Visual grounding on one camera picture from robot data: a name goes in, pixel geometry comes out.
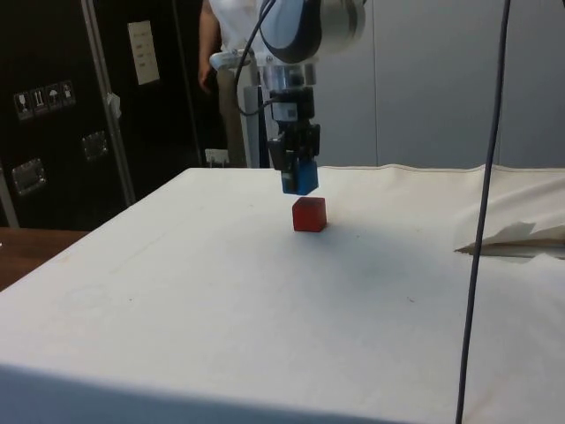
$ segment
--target white fabric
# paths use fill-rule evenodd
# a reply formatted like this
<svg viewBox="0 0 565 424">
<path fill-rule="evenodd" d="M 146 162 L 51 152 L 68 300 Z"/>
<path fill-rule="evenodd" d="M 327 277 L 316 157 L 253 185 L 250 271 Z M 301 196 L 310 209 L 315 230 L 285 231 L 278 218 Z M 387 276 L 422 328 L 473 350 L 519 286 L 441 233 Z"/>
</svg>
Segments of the white fabric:
<svg viewBox="0 0 565 424">
<path fill-rule="evenodd" d="M 497 170 L 493 198 L 560 210 L 563 176 Z M 278 173 L 190 170 L 0 293 L 3 419 L 452 423 L 481 181 L 322 169 L 330 225 L 299 234 Z M 564 275 L 481 262 L 466 423 L 562 422 Z"/>
<path fill-rule="evenodd" d="M 214 15 L 222 28 L 222 48 L 245 47 L 257 23 L 255 0 L 210 0 Z"/>
</svg>

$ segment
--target label sticker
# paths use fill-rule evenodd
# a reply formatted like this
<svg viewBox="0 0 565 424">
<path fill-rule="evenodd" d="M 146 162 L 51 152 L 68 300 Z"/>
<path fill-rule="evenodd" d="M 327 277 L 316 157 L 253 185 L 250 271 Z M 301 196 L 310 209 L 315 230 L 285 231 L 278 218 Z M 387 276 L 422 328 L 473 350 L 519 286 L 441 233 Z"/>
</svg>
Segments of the label sticker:
<svg viewBox="0 0 565 424">
<path fill-rule="evenodd" d="M 45 95 L 45 89 L 43 87 L 32 90 L 30 95 L 32 97 L 32 105 L 34 107 L 35 115 L 41 115 L 49 112 L 47 96 Z"/>
<path fill-rule="evenodd" d="M 61 83 L 61 103 L 63 106 L 74 106 L 77 103 L 74 88 L 70 81 L 63 81 Z"/>
<path fill-rule="evenodd" d="M 16 112 L 18 113 L 20 121 L 25 121 L 26 119 L 34 117 L 31 98 L 27 91 L 14 95 L 14 104 L 16 105 Z"/>
<path fill-rule="evenodd" d="M 127 29 L 130 33 L 133 63 L 138 76 L 138 84 L 142 86 L 158 81 L 161 77 L 159 76 L 159 66 L 155 55 L 151 22 L 148 20 L 132 22 L 127 25 Z"/>
<path fill-rule="evenodd" d="M 57 110 L 63 107 L 61 99 L 61 87 L 58 84 L 52 84 L 45 89 L 47 93 L 47 103 L 50 110 Z"/>
</svg>

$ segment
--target red cube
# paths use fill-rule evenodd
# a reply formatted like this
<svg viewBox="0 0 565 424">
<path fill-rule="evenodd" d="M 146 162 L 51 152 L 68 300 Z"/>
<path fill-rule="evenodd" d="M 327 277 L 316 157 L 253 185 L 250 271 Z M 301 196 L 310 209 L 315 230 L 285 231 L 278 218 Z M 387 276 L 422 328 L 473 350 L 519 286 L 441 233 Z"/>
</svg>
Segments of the red cube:
<svg viewBox="0 0 565 424">
<path fill-rule="evenodd" d="M 321 232 L 328 225 L 326 199 L 301 197 L 292 207 L 294 231 Z"/>
</svg>

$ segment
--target metal door frame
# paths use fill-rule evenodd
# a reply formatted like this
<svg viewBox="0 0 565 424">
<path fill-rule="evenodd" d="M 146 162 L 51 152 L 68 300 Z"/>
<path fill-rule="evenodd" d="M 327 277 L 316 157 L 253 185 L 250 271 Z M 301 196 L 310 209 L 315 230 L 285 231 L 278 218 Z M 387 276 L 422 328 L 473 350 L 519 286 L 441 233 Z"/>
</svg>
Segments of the metal door frame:
<svg viewBox="0 0 565 424">
<path fill-rule="evenodd" d="M 133 190 L 132 175 L 130 174 L 130 167 L 125 155 L 124 139 L 120 131 L 120 124 L 110 109 L 107 102 L 107 97 L 112 93 L 112 87 L 109 81 L 108 67 L 106 65 L 106 58 L 104 57 L 104 50 L 102 48 L 102 39 L 98 28 L 98 21 L 96 19 L 96 12 L 94 9 L 94 0 L 80 0 L 82 5 L 82 13 L 87 25 L 88 42 L 94 60 L 94 68 L 96 70 L 96 78 L 98 79 L 98 86 L 104 105 L 104 114 L 106 115 L 106 122 L 108 124 L 109 136 L 114 148 L 114 155 L 116 157 L 117 171 L 120 176 L 122 191 L 124 193 L 125 204 L 129 208 L 135 203 L 135 192 Z"/>
<path fill-rule="evenodd" d="M 2 204 L 2 207 L 4 208 L 8 225 L 10 225 L 11 228 L 19 228 L 18 215 L 16 214 L 16 209 L 14 208 L 13 201 L 11 200 L 10 190 L 6 183 L 6 176 L 4 174 L 2 161 L 0 161 L 0 204 Z"/>
</svg>

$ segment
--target cabinet door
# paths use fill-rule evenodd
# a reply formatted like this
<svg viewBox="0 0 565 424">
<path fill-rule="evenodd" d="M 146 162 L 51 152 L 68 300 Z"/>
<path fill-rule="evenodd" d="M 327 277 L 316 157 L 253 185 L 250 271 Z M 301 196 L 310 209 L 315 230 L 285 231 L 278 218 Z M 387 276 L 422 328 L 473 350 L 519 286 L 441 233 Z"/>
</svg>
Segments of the cabinet door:
<svg viewBox="0 0 565 424">
<path fill-rule="evenodd" d="M 94 0 L 94 9 L 140 199 L 200 163 L 172 3 Z"/>
<path fill-rule="evenodd" d="M 0 37 L 0 157 L 19 224 L 92 230 L 124 197 L 80 2 L 7 2 Z"/>
</svg>

